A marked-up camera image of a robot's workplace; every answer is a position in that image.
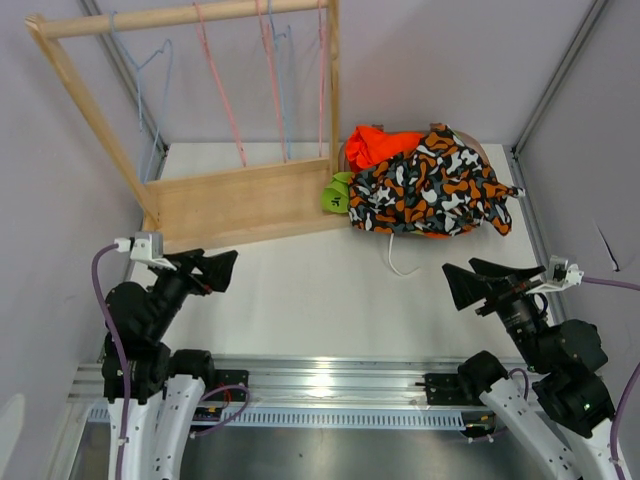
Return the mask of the patterned black orange shorts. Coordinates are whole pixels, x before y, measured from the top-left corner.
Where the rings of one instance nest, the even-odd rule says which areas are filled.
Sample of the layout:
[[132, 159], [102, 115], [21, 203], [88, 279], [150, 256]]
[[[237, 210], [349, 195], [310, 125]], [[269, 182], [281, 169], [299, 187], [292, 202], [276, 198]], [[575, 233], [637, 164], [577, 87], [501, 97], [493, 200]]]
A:
[[442, 123], [408, 151], [354, 174], [348, 189], [353, 227], [431, 238], [465, 235], [485, 223], [505, 236], [512, 229], [507, 201], [525, 195], [499, 181], [476, 139]]

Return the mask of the pink hanger of green shorts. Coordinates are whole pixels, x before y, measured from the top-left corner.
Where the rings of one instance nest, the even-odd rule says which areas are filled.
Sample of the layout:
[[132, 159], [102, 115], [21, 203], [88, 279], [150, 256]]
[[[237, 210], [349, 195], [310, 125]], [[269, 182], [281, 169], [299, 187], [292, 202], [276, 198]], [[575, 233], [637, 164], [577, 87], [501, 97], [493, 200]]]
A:
[[274, 52], [274, 42], [273, 42], [273, 37], [271, 33], [271, 28], [267, 24], [263, 14], [261, 0], [255, 0], [255, 8], [257, 13], [257, 18], [259, 21], [259, 28], [260, 28], [261, 39], [263, 43], [263, 49], [265, 52], [268, 70], [269, 70], [274, 112], [276, 115], [277, 129], [279, 133], [279, 140], [280, 140], [280, 147], [281, 147], [281, 156], [282, 156], [283, 162], [286, 163], [288, 160], [288, 157], [287, 157], [286, 141], [285, 141], [285, 135], [284, 135], [284, 121], [282, 117], [280, 95], [279, 95], [278, 75], [276, 70], [275, 52]]

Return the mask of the lime green shorts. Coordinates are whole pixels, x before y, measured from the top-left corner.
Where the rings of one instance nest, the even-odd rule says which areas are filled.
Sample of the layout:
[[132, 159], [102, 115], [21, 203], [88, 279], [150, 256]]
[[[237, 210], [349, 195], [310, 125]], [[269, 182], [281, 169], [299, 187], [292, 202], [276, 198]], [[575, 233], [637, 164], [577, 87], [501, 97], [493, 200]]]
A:
[[352, 172], [338, 172], [332, 176], [320, 197], [323, 211], [341, 215], [348, 213], [349, 182], [352, 177]]

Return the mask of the blue wire hanger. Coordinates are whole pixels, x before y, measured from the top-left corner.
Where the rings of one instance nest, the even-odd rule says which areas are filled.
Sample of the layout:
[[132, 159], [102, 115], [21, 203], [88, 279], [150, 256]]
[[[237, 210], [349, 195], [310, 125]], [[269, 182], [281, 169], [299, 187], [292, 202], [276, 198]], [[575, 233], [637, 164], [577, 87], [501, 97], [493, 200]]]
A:
[[275, 73], [278, 87], [278, 97], [280, 101], [280, 112], [283, 124], [283, 140], [286, 159], [292, 159], [292, 138], [291, 138], [291, 113], [289, 102], [286, 99], [287, 74], [285, 73], [285, 43], [290, 39], [291, 27], [287, 25], [284, 29], [278, 30], [274, 21], [273, 2], [267, 2], [267, 15], [271, 33], [271, 41], [275, 59]]

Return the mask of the pink hanger of patterned shorts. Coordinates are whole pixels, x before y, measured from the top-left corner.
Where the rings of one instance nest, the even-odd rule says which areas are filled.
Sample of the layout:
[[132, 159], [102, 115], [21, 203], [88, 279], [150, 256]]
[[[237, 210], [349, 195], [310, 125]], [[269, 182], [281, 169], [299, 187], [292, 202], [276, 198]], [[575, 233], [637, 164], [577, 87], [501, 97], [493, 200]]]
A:
[[229, 126], [233, 135], [233, 139], [234, 139], [234, 143], [236, 145], [236, 149], [238, 151], [239, 157], [240, 157], [240, 162], [241, 165], [243, 167], [246, 167], [248, 162], [247, 162], [247, 154], [246, 151], [244, 149], [244, 145], [243, 142], [241, 140], [241, 136], [240, 136], [240, 132], [238, 129], [238, 125], [233, 113], [233, 109], [231, 107], [231, 104], [229, 102], [228, 96], [226, 94], [226, 91], [224, 89], [224, 85], [223, 82], [221, 80], [221, 77], [219, 75], [218, 69], [217, 69], [217, 65], [216, 62], [214, 60], [214, 56], [211, 52], [210, 49], [210, 45], [209, 45], [209, 41], [208, 41], [208, 37], [207, 37], [207, 30], [206, 30], [206, 25], [205, 25], [205, 20], [204, 20], [204, 15], [202, 12], [202, 8], [199, 5], [199, 3], [197, 1], [193, 2], [193, 7], [196, 11], [197, 14], [197, 18], [198, 18], [198, 26], [196, 27], [196, 34], [198, 36], [198, 40], [200, 42], [203, 54], [205, 56], [207, 65], [209, 67], [209, 70], [211, 72], [211, 75], [213, 77], [213, 80], [216, 84], [216, 88], [218, 90], [218, 94], [220, 97], [220, 100], [222, 102], [222, 105], [224, 107], [224, 110], [226, 112], [226, 116], [229, 122]]

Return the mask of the pink wire hanger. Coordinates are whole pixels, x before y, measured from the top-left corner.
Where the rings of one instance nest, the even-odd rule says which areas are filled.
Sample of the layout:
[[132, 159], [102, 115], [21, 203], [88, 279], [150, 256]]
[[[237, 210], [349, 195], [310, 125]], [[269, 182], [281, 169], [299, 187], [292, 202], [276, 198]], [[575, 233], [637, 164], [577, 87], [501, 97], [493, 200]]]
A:
[[326, 64], [327, 64], [327, 39], [326, 18], [323, 14], [324, 7], [321, 1], [317, 2], [318, 40], [319, 40], [319, 81], [318, 81], [318, 156], [323, 156], [324, 145], [324, 112], [326, 91]]

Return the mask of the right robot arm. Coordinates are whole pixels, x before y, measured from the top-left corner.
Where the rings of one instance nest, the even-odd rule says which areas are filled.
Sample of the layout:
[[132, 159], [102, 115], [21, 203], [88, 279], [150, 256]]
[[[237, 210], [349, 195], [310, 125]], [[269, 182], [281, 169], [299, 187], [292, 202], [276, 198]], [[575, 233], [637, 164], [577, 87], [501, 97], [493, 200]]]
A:
[[561, 257], [527, 269], [479, 258], [469, 264], [442, 267], [454, 305], [498, 316], [525, 362], [519, 370], [524, 383], [481, 351], [453, 374], [425, 374], [419, 385], [428, 404], [490, 409], [549, 479], [630, 478], [619, 429], [639, 375], [613, 402], [598, 374], [608, 357], [596, 326], [579, 319], [548, 322], [547, 294], [580, 285], [583, 271]]

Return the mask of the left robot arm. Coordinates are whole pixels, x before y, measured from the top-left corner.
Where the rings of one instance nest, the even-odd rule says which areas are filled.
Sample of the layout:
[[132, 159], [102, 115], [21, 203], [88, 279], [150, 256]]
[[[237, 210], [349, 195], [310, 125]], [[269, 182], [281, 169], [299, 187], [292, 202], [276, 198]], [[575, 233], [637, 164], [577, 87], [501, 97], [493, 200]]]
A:
[[176, 479], [188, 440], [212, 433], [192, 421], [205, 400], [251, 398], [245, 381], [226, 384], [207, 350], [171, 350], [164, 335], [190, 296], [225, 292], [239, 254], [201, 249], [153, 264], [152, 285], [125, 281], [103, 294], [93, 284], [107, 327], [101, 375], [110, 419], [111, 479]]

